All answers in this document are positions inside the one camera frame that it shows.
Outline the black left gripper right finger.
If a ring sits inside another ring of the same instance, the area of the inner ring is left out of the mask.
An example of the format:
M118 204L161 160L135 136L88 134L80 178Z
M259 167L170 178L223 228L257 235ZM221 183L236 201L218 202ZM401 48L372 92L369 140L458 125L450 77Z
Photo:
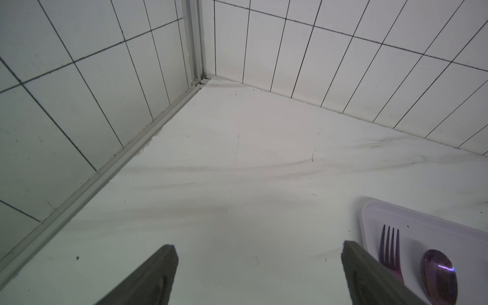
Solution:
M424 304L355 241L345 241L341 261L352 304Z

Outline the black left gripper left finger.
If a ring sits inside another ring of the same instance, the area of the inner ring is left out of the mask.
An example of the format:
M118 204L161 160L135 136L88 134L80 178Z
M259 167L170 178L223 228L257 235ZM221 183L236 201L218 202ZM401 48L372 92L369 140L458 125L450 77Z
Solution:
M126 277L98 304L168 304L179 258L164 245Z

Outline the purple metal fork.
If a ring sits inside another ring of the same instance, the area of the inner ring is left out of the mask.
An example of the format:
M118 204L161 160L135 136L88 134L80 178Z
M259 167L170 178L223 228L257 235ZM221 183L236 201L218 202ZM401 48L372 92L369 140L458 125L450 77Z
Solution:
M378 259L401 284L404 284L400 264L400 232L398 229L383 226Z

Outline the dark purple metal spoon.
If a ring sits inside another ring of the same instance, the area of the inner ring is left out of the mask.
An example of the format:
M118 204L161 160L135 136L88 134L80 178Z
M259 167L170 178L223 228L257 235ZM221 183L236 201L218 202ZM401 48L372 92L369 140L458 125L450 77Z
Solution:
M451 260L441 251L427 250L421 258L424 291L432 304L452 304L458 300L458 280Z

